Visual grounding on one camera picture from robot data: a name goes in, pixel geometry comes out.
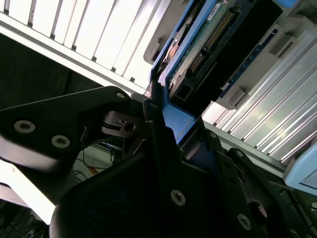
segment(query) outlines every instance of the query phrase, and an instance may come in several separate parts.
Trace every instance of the circuit board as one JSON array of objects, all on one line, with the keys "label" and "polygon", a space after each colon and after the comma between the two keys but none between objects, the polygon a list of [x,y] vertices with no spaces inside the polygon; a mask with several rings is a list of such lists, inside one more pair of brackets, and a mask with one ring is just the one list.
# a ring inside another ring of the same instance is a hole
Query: circuit board
[{"label": "circuit board", "polygon": [[174,73],[170,76],[170,84],[175,83],[179,76],[186,73],[188,68],[190,68],[192,72],[198,68],[204,59],[201,50],[204,48],[209,50],[213,46],[234,16],[234,14],[229,11],[229,8],[234,2],[234,0],[229,0],[215,4],[206,21],[195,36],[192,44],[176,66]]}]

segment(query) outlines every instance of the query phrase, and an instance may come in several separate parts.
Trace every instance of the black cable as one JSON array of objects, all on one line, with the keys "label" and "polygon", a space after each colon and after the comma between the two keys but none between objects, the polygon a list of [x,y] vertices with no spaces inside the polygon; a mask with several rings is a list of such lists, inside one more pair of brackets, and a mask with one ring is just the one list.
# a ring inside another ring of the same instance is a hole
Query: black cable
[{"label": "black cable", "polygon": [[6,236],[5,236],[4,238],[7,238],[7,237],[14,231],[15,227],[20,224],[20,222],[21,222],[22,218],[24,217],[24,215],[25,215],[25,213],[26,213],[27,210],[28,210],[28,209],[25,209],[25,210],[24,210],[24,212],[23,212],[23,214],[21,215],[21,217],[19,218],[18,222],[12,227],[12,230],[9,231],[8,234],[6,234]]},{"label": "black cable", "polygon": [[85,177],[85,179],[88,179],[88,178],[86,177],[86,175],[84,175],[84,173],[83,173],[83,172],[80,172],[80,171],[78,171],[78,170],[74,170],[74,173],[75,173],[75,175],[77,175],[77,174],[81,174],[82,176],[84,176],[84,177]]}]

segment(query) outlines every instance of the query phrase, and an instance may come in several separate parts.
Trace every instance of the white panel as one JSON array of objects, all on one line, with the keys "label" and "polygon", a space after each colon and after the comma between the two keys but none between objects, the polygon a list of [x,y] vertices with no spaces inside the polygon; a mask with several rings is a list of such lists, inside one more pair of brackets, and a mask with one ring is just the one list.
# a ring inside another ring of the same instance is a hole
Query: white panel
[{"label": "white panel", "polygon": [[269,155],[277,160],[281,160],[285,154],[296,147],[299,141],[302,142],[316,130],[317,113],[309,117],[303,124],[292,130],[280,143],[278,143],[270,152]]},{"label": "white panel", "polygon": [[115,73],[122,75],[125,72],[158,2],[159,0],[144,0],[143,8],[139,10],[139,15],[136,16],[136,20],[134,21],[114,63],[113,67],[116,69]]},{"label": "white panel", "polygon": [[131,28],[142,0],[120,0],[103,32],[95,56],[97,63],[111,69]]},{"label": "white panel", "polygon": [[[88,6],[75,42],[76,52],[89,59],[94,56],[99,39],[108,20],[113,1],[114,0],[90,0],[88,2]],[[116,31],[112,31],[111,34],[107,35],[106,37],[116,34]]]},{"label": "white panel", "polygon": [[9,16],[28,24],[32,0],[10,0]]},{"label": "white panel", "polygon": [[33,29],[50,37],[59,0],[36,0]]},{"label": "white panel", "polygon": [[272,70],[264,76],[264,80],[261,80],[261,85],[258,89],[250,96],[245,104],[239,108],[237,113],[228,120],[222,130],[232,131],[235,127],[237,127],[239,123],[241,123],[250,113],[250,111],[254,109],[261,100],[263,100],[266,94],[274,88],[274,86],[279,82],[280,77],[283,76],[284,72],[291,69],[291,67],[297,62],[298,57],[300,57],[314,38],[315,36],[311,32],[304,32],[298,39],[298,44],[292,53],[289,54],[282,63],[278,61],[273,66]]},{"label": "white panel", "polygon": [[80,20],[85,10],[87,0],[77,0],[76,5],[67,29],[64,45],[71,48],[74,44]]},{"label": "white panel", "polygon": [[143,88],[146,88],[149,83],[149,75],[152,68],[152,65],[145,62],[143,59],[143,54],[148,44],[150,43],[151,38],[153,37],[162,16],[165,14],[171,0],[161,1],[158,5],[158,8],[153,15],[128,67],[124,73],[124,77],[130,79],[131,77],[135,78],[135,83],[140,85]]},{"label": "white panel", "polygon": [[255,146],[263,136],[270,133],[276,125],[278,125],[284,118],[293,114],[294,109],[299,109],[305,104],[305,100],[298,100],[305,95],[311,98],[317,93],[316,79],[317,66],[309,73],[309,78],[303,78],[301,85],[294,91],[289,91],[286,98],[283,98],[277,107],[273,108],[268,114],[263,117],[249,133],[244,137],[244,141],[251,146]]},{"label": "white panel", "polygon": [[216,124],[217,121],[227,112],[228,110],[218,103],[211,103],[209,108],[203,115],[203,120],[210,123]]},{"label": "white panel", "polygon": [[75,8],[76,0],[64,0],[61,4],[56,28],[55,28],[55,40],[61,44],[64,44],[67,29]]},{"label": "white panel", "polygon": [[315,45],[287,74],[267,93],[257,106],[249,111],[243,121],[235,127],[231,134],[242,139],[245,134],[253,128],[258,121],[279,102],[287,98],[288,93],[292,93],[293,88],[298,87],[298,83],[303,81],[306,74],[311,73],[311,69],[317,63],[317,45]]},{"label": "white panel", "polygon": [[287,133],[300,125],[305,118],[317,111],[317,94],[310,98],[303,106],[299,106],[286,118],[284,118],[270,133],[268,133],[258,144],[257,149],[267,153],[274,144],[284,138]]},{"label": "white panel", "polygon": [[[7,29],[1,24],[2,22],[4,25],[8,24],[12,26],[12,28]],[[86,57],[81,56],[73,50],[64,47],[60,43],[53,41],[43,34],[32,30],[30,27],[15,21],[5,14],[0,14],[0,34],[4,34],[7,37],[12,38],[26,47],[43,54],[44,56],[103,86],[113,86],[113,84],[118,83],[140,94],[143,94],[145,91],[143,88],[130,82],[129,80],[126,80]]]},{"label": "white panel", "polygon": [[0,11],[4,11],[5,0],[0,0]]}]

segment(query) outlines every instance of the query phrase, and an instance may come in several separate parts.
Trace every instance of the metal bolt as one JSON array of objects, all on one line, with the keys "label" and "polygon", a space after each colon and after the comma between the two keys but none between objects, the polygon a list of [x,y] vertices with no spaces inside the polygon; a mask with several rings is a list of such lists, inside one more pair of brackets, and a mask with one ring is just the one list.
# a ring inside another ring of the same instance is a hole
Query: metal bolt
[{"label": "metal bolt", "polygon": [[35,130],[36,126],[28,120],[19,120],[13,125],[17,132],[28,134]]},{"label": "metal bolt", "polygon": [[249,218],[246,217],[246,215],[240,213],[238,215],[238,221],[242,225],[242,227],[248,231],[252,229],[252,224],[249,220]]},{"label": "metal bolt", "polygon": [[241,151],[237,150],[237,155],[240,157],[240,158],[243,158],[243,154]]},{"label": "metal bolt", "polygon": [[176,205],[180,207],[185,205],[186,198],[181,191],[175,189],[170,193],[170,196]]},{"label": "metal bolt", "polygon": [[300,238],[299,234],[294,229],[290,229],[290,232],[294,238]]},{"label": "metal bolt", "polygon": [[213,133],[212,131],[210,132],[210,136],[212,137],[212,138],[217,138],[217,136],[216,136],[216,134],[215,133]]},{"label": "metal bolt", "polygon": [[53,136],[51,142],[53,146],[60,149],[67,148],[70,145],[70,140],[66,136],[63,136],[63,135]]},{"label": "metal bolt", "polygon": [[120,92],[117,92],[117,96],[120,97],[120,98],[125,98],[125,95],[120,93]]},{"label": "metal bolt", "polygon": [[151,106],[152,108],[158,108],[154,103],[150,103],[150,106]]}]

